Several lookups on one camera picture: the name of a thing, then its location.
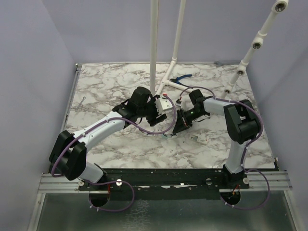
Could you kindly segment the white staple box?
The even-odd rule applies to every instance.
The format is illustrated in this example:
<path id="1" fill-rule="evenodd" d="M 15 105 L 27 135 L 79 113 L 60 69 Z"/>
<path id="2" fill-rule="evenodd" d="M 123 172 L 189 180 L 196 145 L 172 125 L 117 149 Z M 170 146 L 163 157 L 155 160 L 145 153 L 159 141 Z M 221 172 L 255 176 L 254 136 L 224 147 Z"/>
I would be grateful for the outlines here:
<path id="1" fill-rule="evenodd" d="M 200 143 L 202 145 L 207 145 L 211 141 L 211 138 L 205 134 L 198 134 L 198 135 L 192 135 L 191 140 Z"/>

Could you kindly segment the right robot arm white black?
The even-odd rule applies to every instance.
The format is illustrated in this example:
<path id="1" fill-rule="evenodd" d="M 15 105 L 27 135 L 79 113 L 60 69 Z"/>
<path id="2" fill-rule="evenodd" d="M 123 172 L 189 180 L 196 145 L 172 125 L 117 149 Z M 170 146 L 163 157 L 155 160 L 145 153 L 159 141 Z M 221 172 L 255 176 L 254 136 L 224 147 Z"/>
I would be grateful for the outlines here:
<path id="1" fill-rule="evenodd" d="M 200 90 L 189 93 L 193 108 L 177 111 L 177 121 L 172 134 L 185 131 L 192 127 L 193 121 L 201 116 L 217 114 L 224 116 L 231 148 L 226 164 L 224 164 L 221 183 L 226 188 L 232 188 L 239 179 L 244 177 L 244 161 L 247 149 L 263 132 L 263 122 L 260 115 L 254 110 L 249 100 L 232 101 L 205 97 Z"/>

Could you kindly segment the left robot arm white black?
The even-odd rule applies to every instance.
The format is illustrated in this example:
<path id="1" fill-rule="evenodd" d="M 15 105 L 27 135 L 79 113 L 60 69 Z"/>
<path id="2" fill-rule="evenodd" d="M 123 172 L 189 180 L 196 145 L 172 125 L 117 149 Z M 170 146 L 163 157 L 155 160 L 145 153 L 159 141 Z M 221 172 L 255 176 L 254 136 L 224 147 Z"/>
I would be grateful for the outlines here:
<path id="1" fill-rule="evenodd" d="M 106 185 L 104 171 L 97 165 L 87 162 L 87 153 L 98 143 L 115 132 L 145 118 L 152 127 L 166 119 L 158 109 L 159 95 L 152 95 L 144 87 L 137 87 L 132 96 L 115 106 L 110 113 L 87 128 L 70 133 L 62 131 L 55 142 L 49 161 L 53 177 L 65 176 L 68 180 L 77 178 L 90 182 L 101 190 Z"/>

